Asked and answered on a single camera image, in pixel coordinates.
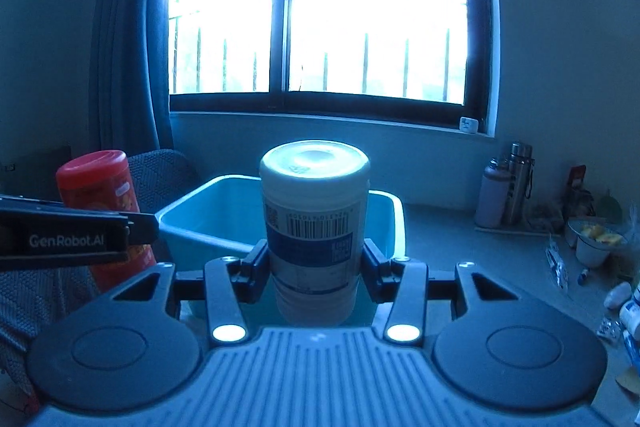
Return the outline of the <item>large red canister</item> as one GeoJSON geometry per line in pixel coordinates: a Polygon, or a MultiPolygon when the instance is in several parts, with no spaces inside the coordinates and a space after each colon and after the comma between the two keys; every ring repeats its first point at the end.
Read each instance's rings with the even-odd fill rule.
{"type": "MultiPolygon", "coordinates": [[[[67,161],[58,168],[55,179],[67,207],[139,211],[129,162],[122,150],[97,150],[67,161]]],[[[130,246],[127,253],[126,261],[90,268],[100,291],[108,291],[156,263],[149,244],[130,246]]]]}

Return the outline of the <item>white blue label canister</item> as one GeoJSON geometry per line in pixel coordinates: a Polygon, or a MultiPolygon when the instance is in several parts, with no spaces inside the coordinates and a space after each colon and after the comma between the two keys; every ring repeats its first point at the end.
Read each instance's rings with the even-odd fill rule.
{"type": "Polygon", "coordinates": [[[265,153],[259,176],[280,312],[296,325],[342,323],[357,295],[368,156],[340,142],[296,141],[265,153]]]}

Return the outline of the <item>white egg-shaped object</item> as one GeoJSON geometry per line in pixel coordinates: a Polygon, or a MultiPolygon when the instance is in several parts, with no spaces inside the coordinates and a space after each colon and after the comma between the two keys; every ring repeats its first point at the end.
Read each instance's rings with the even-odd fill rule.
{"type": "Polygon", "coordinates": [[[622,282],[612,288],[605,296],[603,306],[608,310],[617,310],[632,296],[632,287],[628,282],[622,282]]]}

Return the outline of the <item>blue plastic storage bin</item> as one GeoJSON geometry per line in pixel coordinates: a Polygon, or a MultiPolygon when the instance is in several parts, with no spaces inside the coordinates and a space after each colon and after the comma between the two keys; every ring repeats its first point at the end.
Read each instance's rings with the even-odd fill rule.
{"type": "MultiPolygon", "coordinates": [[[[153,245],[160,262],[180,270],[198,270],[224,256],[243,258],[266,237],[262,184],[254,176],[228,174],[206,182],[160,210],[160,237],[153,245]]],[[[401,201],[393,194],[370,191],[364,236],[387,258],[406,254],[401,201]]]]}

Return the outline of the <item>dark blue curtain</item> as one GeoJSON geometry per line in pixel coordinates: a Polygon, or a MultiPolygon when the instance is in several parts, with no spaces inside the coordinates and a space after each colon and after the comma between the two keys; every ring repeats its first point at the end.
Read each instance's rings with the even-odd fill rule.
{"type": "Polygon", "coordinates": [[[168,0],[96,0],[89,68],[93,150],[137,155],[174,146],[168,0]]]}

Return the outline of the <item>steel thermos bottle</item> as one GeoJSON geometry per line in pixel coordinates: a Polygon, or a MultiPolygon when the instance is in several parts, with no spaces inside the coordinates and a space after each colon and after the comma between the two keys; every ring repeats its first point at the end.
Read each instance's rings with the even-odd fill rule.
{"type": "Polygon", "coordinates": [[[533,147],[525,142],[513,142],[506,165],[510,184],[502,222],[505,225],[517,225],[522,219],[524,202],[532,195],[535,167],[533,147]]]}

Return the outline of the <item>white cup on windowsill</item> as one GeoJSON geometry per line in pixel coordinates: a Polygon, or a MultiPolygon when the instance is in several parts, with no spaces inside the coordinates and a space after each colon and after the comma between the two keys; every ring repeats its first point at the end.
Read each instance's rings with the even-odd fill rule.
{"type": "Polygon", "coordinates": [[[477,134],[480,123],[471,117],[461,117],[459,120],[459,130],[466,134],[477,134]]]}

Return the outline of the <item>white ribbed bowl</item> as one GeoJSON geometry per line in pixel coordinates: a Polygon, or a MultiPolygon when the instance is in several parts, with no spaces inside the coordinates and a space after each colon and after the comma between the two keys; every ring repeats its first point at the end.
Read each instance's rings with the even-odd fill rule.
{"type": "Polygon", "coordinates": [[[585,267],[600,267],[612,251],[627,245],[627,239],[603,225],[586,225],[578,234],[576,257],[585,267]]]}

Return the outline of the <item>white medicine bottle lying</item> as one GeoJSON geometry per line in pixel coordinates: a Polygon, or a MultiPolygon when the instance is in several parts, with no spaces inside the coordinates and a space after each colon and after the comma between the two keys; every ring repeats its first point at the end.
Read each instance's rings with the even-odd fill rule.
{"type": "Polygon", "coordinates": [[[620,308],[620,321],[638,343],[640,341],[639,287],[636,287],[631,298],[620,308]]]}

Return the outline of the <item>red box by wall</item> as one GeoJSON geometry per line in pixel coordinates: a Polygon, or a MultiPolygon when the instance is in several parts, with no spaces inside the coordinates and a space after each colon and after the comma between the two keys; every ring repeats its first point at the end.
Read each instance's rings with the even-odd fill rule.
{"type": "Polygon", "coordinates": [[[563,195],[562,213],[564,219],[576,216],[578,208],[582,205],[582,199],[584,198],[582,190],[584,189],[586,171],[587,167],[585,165],[577,165],[570,168],[563,195]]]}

